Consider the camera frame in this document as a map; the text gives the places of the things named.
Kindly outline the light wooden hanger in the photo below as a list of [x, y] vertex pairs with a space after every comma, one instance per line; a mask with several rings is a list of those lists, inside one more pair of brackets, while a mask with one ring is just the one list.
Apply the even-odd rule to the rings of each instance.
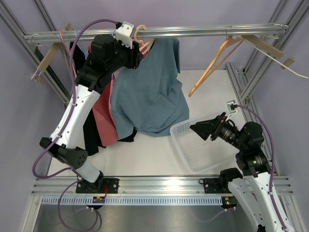
[[144, 40], [142, 37], [142, 32], [146, 32], [147, 27], [145, 25], [138, 25], [135, 29], [133, 39], [139, 44], [139, 50], [142, 55], [147, 55], [154, 45], [154, 39]]

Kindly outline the blue t shirt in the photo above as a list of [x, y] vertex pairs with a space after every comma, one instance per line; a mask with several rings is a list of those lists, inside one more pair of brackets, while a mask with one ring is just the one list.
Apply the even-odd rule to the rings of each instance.
[[189, 118], [182, 91], [180, 42], [159, 38], [138, 68], [123, 68], [112, 88], [111, 108], [119, 139], [133, 130], [152, 137], [170, 135], [174, 124]]

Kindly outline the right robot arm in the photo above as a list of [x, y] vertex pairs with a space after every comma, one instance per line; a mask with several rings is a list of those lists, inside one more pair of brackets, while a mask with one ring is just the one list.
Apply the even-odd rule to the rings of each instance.
[[190, 128], [203, 140], [220, 138], [238, 149], [238, 166], [222, 170], [215, 185], [233, 194], [257, 232], [295, 231], [275, 190], [274, 169], [261, 149], [264, 137], [260, 124], [247, 122], [238, 130], [222, 113]]

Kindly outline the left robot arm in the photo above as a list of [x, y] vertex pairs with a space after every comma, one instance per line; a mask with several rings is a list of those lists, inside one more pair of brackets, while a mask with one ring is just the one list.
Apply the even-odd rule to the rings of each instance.
[[91, 43], [89, 55], [74, 80], [75, 92], [58, 127], [40, 146], [61, 163], [76, 171], [86, 190], [98, 193], [103, 189], [103, 173], [88, 159], [86, 150], [77, 146], [78, 133], [112, 74], [122, 67], [136, 69], [142, 59], [139, 45], [130, 35], [98, 35]]

